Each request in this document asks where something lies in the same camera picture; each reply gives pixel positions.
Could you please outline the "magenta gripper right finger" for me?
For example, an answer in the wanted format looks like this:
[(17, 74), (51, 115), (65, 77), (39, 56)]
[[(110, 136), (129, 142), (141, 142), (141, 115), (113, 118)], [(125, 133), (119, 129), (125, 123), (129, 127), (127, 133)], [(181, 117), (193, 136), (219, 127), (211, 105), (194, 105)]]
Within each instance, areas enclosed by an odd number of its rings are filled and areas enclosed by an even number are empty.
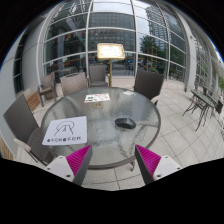
[(145, 184), (150, 184), (182, 169), (170, 156), (160, 156), (140, 145), (135, 146), (135, 157)]

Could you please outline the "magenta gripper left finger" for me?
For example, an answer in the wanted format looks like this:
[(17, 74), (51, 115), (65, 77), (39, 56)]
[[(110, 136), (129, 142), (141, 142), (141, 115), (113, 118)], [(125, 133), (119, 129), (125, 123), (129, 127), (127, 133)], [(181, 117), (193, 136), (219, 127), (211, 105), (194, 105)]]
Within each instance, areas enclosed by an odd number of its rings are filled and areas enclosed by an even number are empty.
[(81, 186), (92, 158), (92, 146), (81, 148), (69, 156), (58, 156), (45, 170)]

